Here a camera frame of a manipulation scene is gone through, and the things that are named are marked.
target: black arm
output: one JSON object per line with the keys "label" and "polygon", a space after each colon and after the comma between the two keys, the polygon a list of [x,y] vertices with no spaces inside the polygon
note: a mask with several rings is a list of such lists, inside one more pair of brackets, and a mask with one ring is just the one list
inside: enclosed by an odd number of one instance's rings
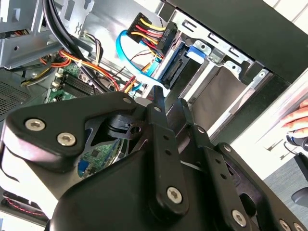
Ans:
{"label": "black arm", "polygon": [[[57,174],[72,171],[96,145],[130,140],[128,157],[66,191],[51,231],[296,231],[297,225],[306,231],[229,145],[210,142],[184,100],[166,116],[162,89],[154,91],[147,107],[113,92],[23,108],[7,118],[2,153]],[[45,129],[28,130],[31,118]],[[58,143],[63,132],[74,135],[73,146]]]}

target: black panel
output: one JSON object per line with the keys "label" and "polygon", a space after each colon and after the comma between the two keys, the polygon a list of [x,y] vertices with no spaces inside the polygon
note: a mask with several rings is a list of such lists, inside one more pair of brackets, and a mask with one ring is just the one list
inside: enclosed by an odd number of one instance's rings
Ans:
{"label": "black panel", "polygon": [[220,142],[232,143],[245,129],[250,126],[280,94],[288,87],[278,76],[273,76],[258,92],[256,92],[242,107],[235,113],[233,119],[213,140],[214,144]]}
{"label": "black panel", "polygon": [[196,74],[200,67],[200,64],[196,61],[189,59],[185,68],[178,77],[178,80],[173,85],[171,92],[166,97],[165,105],[168,110],[174,101],[181,95],[187,84],[191,81],[192,77]]}
{"label": "black panel", "polygon": [[293,83],[307,68],[308,35],[262,0],[167,0]]}

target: ventilation grille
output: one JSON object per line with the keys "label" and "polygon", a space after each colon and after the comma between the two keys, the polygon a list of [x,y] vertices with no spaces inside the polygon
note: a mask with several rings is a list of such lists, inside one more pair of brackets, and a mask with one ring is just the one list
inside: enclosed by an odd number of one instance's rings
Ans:
{"label": "ventilation grille", "polygon": [[0,116],[30,99],[31,95],[0,81]]}

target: motherboard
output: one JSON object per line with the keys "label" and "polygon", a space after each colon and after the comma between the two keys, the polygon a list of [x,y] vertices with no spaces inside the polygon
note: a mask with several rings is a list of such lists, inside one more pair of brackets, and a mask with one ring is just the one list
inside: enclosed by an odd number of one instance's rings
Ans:
{"label": "motherboard", "polygon": [[[95,94],[100,93],[80,73],[77,65],[71,64],[57,71],[46,103],[71,100]],[[117,139],[113,144],[98,146],[84,153],[78,163],[78,175],[84,179],[110,166],[119,158],[123,143],[123,140]]]}

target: hand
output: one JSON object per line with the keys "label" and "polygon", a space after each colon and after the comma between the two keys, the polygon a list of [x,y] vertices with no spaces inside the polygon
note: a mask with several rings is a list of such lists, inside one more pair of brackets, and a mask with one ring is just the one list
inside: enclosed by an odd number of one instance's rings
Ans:
{"label": "hand", "polygon": [[286,131],[295,131],[295,138],[308,137],[308,99],[304,100],[299,109],[281,120]]}

